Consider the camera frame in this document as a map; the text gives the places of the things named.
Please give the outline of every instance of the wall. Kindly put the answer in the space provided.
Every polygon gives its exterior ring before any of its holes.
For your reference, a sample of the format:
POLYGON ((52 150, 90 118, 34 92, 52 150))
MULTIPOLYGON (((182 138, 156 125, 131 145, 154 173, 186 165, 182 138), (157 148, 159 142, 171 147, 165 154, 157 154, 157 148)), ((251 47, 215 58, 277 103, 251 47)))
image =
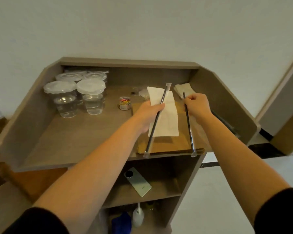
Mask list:
POLYGON ((255 116, 293 61, 293 0, 0 0, 0 110, 62 56, 195 61, 255 116))
POLYGON ((293 75, 277 98, 260 119, 262 128, 272 136, 284 126, 293 115, 293 75))

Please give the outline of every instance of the person's left arm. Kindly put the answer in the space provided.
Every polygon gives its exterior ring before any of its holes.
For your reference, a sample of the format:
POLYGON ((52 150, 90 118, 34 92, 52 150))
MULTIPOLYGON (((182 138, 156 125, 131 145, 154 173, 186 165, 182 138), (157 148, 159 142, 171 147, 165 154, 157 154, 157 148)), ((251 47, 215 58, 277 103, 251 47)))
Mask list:
POLYGON ((145 102, 113 135, 63 174, 35 202, 51 211, 71 234, 85 233, 120 174, 139 135, 165 104, 145 102))

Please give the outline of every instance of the hand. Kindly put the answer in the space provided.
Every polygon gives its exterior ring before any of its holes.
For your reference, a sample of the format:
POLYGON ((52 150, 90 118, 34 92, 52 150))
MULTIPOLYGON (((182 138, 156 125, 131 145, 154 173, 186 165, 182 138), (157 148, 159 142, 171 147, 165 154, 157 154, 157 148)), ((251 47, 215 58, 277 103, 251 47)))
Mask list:
POLYGON ((188 112, 195 117, 197 123, 202 124, 205 119, 212 116, 205 94, 191 94, 183 101, 187 105, 188 112))
POLYGON ((155 120, 157 112, 163 110, 164 107, 165 103, 151 106, 150 101, 141 104, 132 117, 132 119, 137 122, 137 126, 139 126, 141 133, 148 131, 149 124, 155 120))

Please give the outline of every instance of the white napkin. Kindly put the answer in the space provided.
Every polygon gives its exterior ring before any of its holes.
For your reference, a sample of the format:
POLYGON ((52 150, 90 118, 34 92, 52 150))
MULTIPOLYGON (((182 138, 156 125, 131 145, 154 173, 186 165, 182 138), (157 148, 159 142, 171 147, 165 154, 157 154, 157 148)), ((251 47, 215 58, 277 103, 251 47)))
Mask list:
POLYGON ((180 96, 180 98, 183 98, 183 92, 185 92, 186 96, 195 93, 195 91, 191 88, 190 83, 185 83, 183 85, 175 85, 174 90, 180 96))
MULTIPOLYGON (((163 97, 165 90, 161 88, 153 88, 153 87, 148 87, 147 90, 150 95, 151 105, 160 104, 160 101, 163 97)), ((153 137, 179 136, 178 113, 177 113, 177 108, 175 105, 175 100, 174 100, 172 91, 169 91, 169 93, 166 95, 164 99, 164 103, 165 103, 165 108, 164 110, 162 110, 157 120, 153 137)), ((149 136, 151 134, 153 124, 154 122, 150 123, 149 136)))

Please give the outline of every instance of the black shirt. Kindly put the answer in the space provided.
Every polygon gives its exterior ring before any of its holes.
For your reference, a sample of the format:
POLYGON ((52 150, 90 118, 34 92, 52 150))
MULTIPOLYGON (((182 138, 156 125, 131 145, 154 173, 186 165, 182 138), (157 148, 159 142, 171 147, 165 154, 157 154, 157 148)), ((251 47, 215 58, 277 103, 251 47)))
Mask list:
MULTIPOLYGON (((293 233, 293 188, 270 198, 258 211, 254 230, 259 233, 293 233)), ((62 221, 42 208, 27 209, 4 234, 69 234, 62 221)))

